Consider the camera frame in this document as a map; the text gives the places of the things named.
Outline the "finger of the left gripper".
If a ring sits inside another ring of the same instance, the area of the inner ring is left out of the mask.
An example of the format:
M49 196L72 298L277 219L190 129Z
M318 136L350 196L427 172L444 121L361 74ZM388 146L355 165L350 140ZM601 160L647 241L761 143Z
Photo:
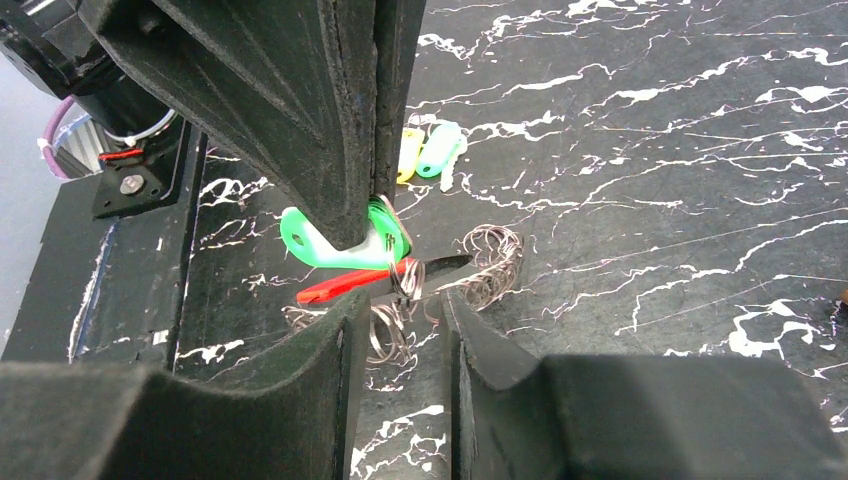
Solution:
M374 160L371 1L80 1L110 57L341 243Z
M408 92L425 0L375 3L377 52L373 193L395 197Z

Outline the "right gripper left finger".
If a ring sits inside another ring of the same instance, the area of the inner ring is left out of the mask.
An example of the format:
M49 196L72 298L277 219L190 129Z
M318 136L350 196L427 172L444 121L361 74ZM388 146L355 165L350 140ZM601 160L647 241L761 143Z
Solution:
M370 299L191 382L120 364L1 366L5 479L345 479Z

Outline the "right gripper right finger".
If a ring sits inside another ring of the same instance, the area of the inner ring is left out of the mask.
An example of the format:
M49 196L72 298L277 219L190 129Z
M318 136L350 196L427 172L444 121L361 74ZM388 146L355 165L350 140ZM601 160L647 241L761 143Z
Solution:
M783 364L536 358L440 297L454 479L843 479L847 451Z

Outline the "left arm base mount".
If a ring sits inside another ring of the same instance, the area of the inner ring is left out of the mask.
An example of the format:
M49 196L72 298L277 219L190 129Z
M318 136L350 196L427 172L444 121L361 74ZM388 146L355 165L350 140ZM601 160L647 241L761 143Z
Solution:
M94 221L145 216L187 221L194 214L192 128L125 73L90 31L75 1L4 1L1 54L38 88L61 100L39 141L53 171L80 171L56 137L81 108L101 145L91 154L97 184L83 208Z

